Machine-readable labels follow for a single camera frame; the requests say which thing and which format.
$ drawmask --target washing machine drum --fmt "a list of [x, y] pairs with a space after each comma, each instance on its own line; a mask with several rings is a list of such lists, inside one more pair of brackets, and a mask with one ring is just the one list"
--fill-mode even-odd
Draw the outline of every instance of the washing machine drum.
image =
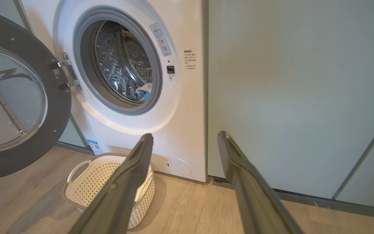
[[106, 20], [96, 33], [95, 47], [95, 59], [107, 84], [121, 97], [143, 103], [151, 89], [146, 84], [152, 85], [153, 76], [145, 50], [133, 33]]

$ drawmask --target washing machine door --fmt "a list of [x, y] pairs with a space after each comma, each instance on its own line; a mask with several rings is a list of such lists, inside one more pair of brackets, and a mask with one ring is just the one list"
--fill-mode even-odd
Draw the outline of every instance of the washing machine door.
[[71, 109], [68, 80], [37, 38], [0, 16], [0, 177], [57, 142]]

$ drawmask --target wooden floor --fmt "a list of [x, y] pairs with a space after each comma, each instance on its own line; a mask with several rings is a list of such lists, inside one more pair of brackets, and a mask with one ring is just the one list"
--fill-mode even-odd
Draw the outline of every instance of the wooden floor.
[[[29, 167], [0, 178], [0, 234], [67, 233], [80, 212], [60, 195], [67, 175], [92, 156], [54, 147]], [[156, 195], [129, 233], [243, 233], [234, 190], [155, 175]], [[284, 201], [306, 234], [374, 234], [374, 218]]]

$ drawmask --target basket handle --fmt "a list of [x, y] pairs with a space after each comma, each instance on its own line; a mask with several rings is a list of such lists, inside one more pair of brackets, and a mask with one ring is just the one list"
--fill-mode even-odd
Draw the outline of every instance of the basket handle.
[[[73, 184], [75, 181], [77, 181], [87, 171], [87, 169], [89, 169], [91, 162], [92, 162], [91, 160], [87, 160], [87, 161], [84, 161], [84, 162], [81, 162], [81, 163], [77, 164], [77, 166], [75, 166], [73, 168], [73, 170], [70, 172], [69, 176], [67, 177], [67, 183], [68, 184]], [[81, 166], [83, 166], [86, 163], [88, 163], [89, 166], [74, 181], [71, 181], [71, 178], [73, 177], [73, 175], [77, 171], [77, 169], [79, 169]]]
[[145, 193], [147, 192], [148, 186], [151, 183], [149, 180], [151, 179], [151, 177], [153, 175], [154, 175], [154, 173], [148, 173], [147, 174], [147, 178], [145, 179], [145, 181], [147, 181], [147, 182], [145, 183], [144, 188], [142, 188], [141, 193], [139, 194], [139, 197], [136, 197], [137, 201], [141, 200], [144, 197]]

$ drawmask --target plastic basket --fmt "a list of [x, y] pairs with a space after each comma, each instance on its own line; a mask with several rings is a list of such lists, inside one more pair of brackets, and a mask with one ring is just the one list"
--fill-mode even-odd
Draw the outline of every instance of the plastic basket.
[[[67, 183], [62, 189], [61, 195], [63, 199], [83, 213], [109, 177], [125, 159], [126, 155], [124, 154], [105, 153], [98, 155], [93, 161], [88, 160], [79, 163], [70, 172]], [[88, 167], [74, 181], [71, 181], [76, 171], [85, 164], [89, 164]], [[128, 229], [135, 228], [144, 219], [155, 192], [154, 166], [150, 163], [147, 178], [136, 192]]]

